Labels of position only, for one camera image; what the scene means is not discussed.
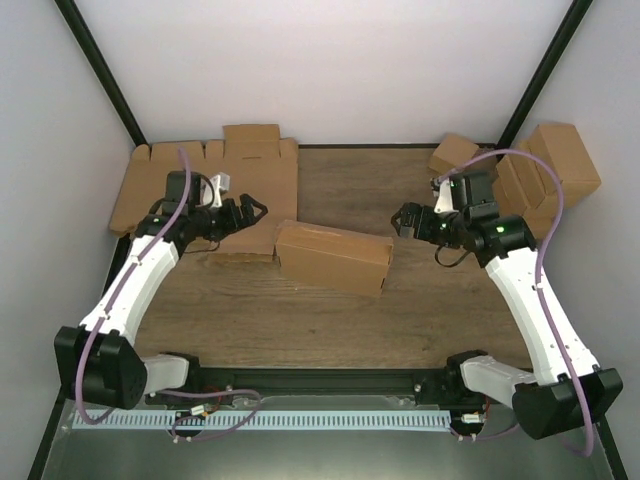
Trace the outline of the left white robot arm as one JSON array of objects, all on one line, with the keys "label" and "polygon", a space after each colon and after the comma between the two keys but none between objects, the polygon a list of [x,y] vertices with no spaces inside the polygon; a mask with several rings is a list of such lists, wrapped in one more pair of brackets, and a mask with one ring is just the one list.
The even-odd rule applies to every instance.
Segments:
[{"label": "left white robot arm", "polygon": [[230,178],[176,170],[164,195],[137,225],[129,254],[99,303],[75,327],[54,339],[64,395],[116,409],[131,409],[146,395],[169,390],[181,403],[196,402],[203,377],[191,359],[159,354],[143,359],[134,349],[141,321],[163,280],[196,239],[214,244],[250,228],[268,213],[248,194],[227,197]]}]

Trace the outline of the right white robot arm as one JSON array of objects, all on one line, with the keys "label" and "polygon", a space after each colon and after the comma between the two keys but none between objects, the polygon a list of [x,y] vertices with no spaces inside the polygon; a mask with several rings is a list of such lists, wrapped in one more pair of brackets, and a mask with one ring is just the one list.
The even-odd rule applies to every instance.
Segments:
[{"label": "right white robot arm", "polygon": [[404,238],[476,258],[504,298],[531,359],[531,371],[503,364],[481,350],[451,356],[447,396],[465,403],[477,393],[511,408],[533,439],[601,420],[622,391],[618,372],[602,368],[573,329],[543,269],[526,221],[503,216],[484,172],[432,183],[434,206],[407,202],[391,224]]}]

